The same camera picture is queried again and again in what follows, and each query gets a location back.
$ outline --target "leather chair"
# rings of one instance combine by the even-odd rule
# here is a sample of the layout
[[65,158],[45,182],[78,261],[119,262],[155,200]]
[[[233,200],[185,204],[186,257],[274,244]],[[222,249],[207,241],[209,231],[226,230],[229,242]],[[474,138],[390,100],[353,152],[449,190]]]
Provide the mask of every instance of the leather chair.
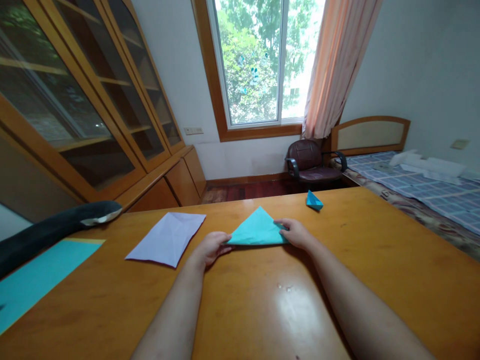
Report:
[[[324,167],[323,155],[336,154],[341,161],[341,170]],[[290,145],[285,161],[288,173],[303,183],[328,183],[338,180],[347,169],[347,159],[340,151],[324,151],[313,140],[298,140]]]

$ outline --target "window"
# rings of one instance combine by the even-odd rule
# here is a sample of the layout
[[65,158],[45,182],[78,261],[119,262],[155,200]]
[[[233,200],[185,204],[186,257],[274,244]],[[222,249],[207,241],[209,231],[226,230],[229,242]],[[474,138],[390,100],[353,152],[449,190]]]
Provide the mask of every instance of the window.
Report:
[[207,0],[228,129],[303,121],[325,0]]

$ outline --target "wooden table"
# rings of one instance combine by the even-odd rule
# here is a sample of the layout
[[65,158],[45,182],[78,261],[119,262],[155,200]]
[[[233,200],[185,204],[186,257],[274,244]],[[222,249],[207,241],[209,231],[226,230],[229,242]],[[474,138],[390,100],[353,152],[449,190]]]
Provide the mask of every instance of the wooden table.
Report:
[[[128,359],[203,237],[258,206],[302,220],[439,359],[480,356],[480,264],[363,187],[176,208],[207,214],[178,269],[124,257],[166,210],[75,235],[102,247],[0,336],[2,359]],[[312,262],[291,245],[239,249],[205,274],[194,359],[348,359]]]

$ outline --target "turquoise paper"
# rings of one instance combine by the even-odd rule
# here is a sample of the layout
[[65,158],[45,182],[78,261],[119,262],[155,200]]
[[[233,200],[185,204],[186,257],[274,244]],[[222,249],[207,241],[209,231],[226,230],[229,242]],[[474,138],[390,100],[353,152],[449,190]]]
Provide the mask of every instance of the turquoise paper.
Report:
[[320,210],[324,207],[324,204],[310,190],[308,190],[308,195],[306,196],[306,204],[315,210]]
[[0,282],[0,334],[102,244],[63,240]]
[[260,206],[231,234],[227,244],[231,245],[276,245],[288,244],[280,230],[282,225],[274,223],[274,219]]

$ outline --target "wall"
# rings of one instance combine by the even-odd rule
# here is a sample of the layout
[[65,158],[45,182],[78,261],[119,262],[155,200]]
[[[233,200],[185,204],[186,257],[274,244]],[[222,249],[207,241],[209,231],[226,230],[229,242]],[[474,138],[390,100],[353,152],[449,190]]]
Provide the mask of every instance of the wall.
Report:
[[451,0],[383,1],[342,123],[372,115],[411,120],[406,104],[455,4]]
[[[207,180],[276,174],[299,136],[220,142],[190,0],[133,0],[153,60],[187,145]],[[202,127],[188,135],[184,127]]]
[[0,241],[28,228],[32,223],[0,204]]
[[[412,93],[406,148],[465,164],[480,176],[479,19],[480,2],[458,4]],[[470,143],[452,149],[455,139]]]
[[478,19],[475,0],[384,0],[341,122],[409,119],[406,150],[480,171]]

